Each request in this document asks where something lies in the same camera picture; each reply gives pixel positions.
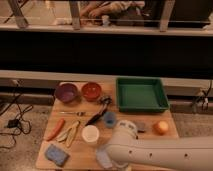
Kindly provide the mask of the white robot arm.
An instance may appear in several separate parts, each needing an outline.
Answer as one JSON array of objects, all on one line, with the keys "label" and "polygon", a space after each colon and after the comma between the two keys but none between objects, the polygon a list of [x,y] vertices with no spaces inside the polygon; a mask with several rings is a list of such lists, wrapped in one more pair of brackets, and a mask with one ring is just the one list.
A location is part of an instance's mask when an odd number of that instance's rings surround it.
[{"label": "white robot arm", "polygon": [[178,171],[213,171],[213,137],[137,139],[132,121],[120,120],[106,145],[116,163],[144,164]]}]

